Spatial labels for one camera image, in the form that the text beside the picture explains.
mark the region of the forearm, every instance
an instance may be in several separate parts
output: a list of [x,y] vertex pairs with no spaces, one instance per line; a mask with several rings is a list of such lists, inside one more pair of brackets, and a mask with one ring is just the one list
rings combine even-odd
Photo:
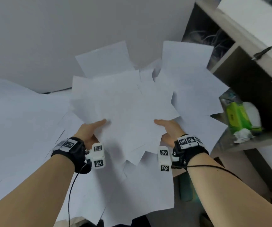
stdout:
[[0,200],[0,226],[52,227],[63,205],[74,164],[55,155]]
[[[193,157],[188,166],[193,165],[220,166],[205,153]],[[214,226],[272,226],[272,205],[235,176],[211,167],[188,172]]]

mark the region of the wristband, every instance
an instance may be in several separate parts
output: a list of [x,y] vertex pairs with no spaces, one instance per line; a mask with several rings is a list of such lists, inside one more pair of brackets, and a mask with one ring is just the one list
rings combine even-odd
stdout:
[[84,141],[76,137],[70,137],[58,143],[53,149],[52,154],[60,154],[70,159],[75,166],[75,173],[87,174],[92,169],[91,160],[86,160],[85,156],[89,151],[85,148]]
[[179,160],[173,162],[172,166],[185,168],[189,161],[200,153],[209,154],[202,141],[194,135],[183,135],[175,141],[173,157],[179,157]]

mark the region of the white backdrop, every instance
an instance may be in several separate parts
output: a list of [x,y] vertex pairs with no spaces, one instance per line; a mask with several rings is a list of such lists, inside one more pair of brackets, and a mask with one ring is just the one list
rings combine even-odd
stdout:
[[195,0],[0,0],[0,77],[43,93],[72,86],[75,55],[126,40],[132,62],[181,41]]

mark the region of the person's left hand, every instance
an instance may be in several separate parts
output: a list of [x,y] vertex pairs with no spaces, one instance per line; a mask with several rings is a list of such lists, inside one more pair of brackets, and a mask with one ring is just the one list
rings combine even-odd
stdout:
[[90,124],[84,123],[80,126],[74,137],[77,137],[84,141],[86,149],[92,149],[92,145],[99,142],[94,136],[94,131],[100,126],[103,126],[106,122],[107,120],[103,119]]

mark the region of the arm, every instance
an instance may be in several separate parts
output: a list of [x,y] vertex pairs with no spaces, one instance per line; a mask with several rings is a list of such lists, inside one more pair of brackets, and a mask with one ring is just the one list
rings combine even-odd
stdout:
[[[174,141],[185,132],[174,121],[155,120],[168,132],[163,141],[174,147]],[[188,166],[219,166],[206,153],[194,156]],[[217,227],[272,226],[272,205],[230,173],[211,167],[187,169],[200,201]]]
[[[93,132],[106,120],[83,124],[74,137],[92,148]],[[53,227],[65,200],[75,166],[63,155],[54,155],[12,192],[0,200],[0,226]]]

